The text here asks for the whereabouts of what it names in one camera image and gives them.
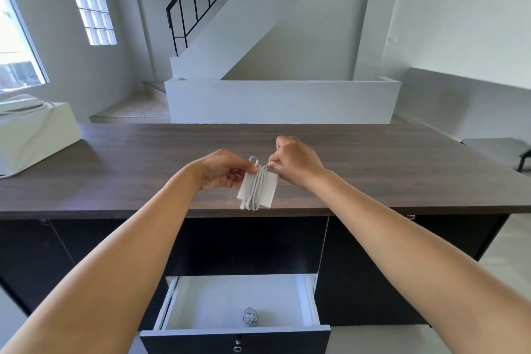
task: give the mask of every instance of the forearm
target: forearm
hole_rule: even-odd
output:
[[[525,335],[522,327],[531,327],[528,301],[453,245],[331,172],[310,189],[453,352],[496,352],[497,342],[507,344],[509,335]],[[496,340],[499,335],[504,339]]]
[[[196,183],[186,170],[179,171],[70,271],[2,354],[127,353]]]

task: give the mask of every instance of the open drawer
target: open drawer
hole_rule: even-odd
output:
[[[140,338],[149,354],[324,354],[330,327],[319,323],[316,275],[168,277],[154,330]],[[258,322],[246,326],[244,312]]]

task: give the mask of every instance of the window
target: window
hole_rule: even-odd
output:
[[[46,83],[13,0],[0,0],[0,93]]]
[[[113,23],[105,0],[76,0],[91,45],[116,45]]]

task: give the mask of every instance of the wooden desk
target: wooden desk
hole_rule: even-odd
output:
[[[475,259],[509,214],[531,212],[528,178],[411,124],[86,124],[81,130],[82,141],[0,181],[0,281],[27,312],[184,164],[219,148],[264,162],[279,134],[299,136],[327,168],[415,215]],[[319,199],[280,181],[272,209],[248,212],[238,209],[236,194],[197,194],[188,217],[202,218],[185,221],[166,275],[319,271],[315,301],[323,324],[423,322]],[[257,248],[235,249],[245,238]],[[167,289],[165,282],[159,287],[146,328]]]

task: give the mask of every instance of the hand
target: hand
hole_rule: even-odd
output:
[[[199,189],[239,188],[246,172],[256,173],[258,168],[227,150],[217,150],[208,156],[189,163],[199,183]]]
[[[315,151],[295,136],[277,137],[277,152],[269,157],[268,166],[282,179],[304,189],[326,171]]]

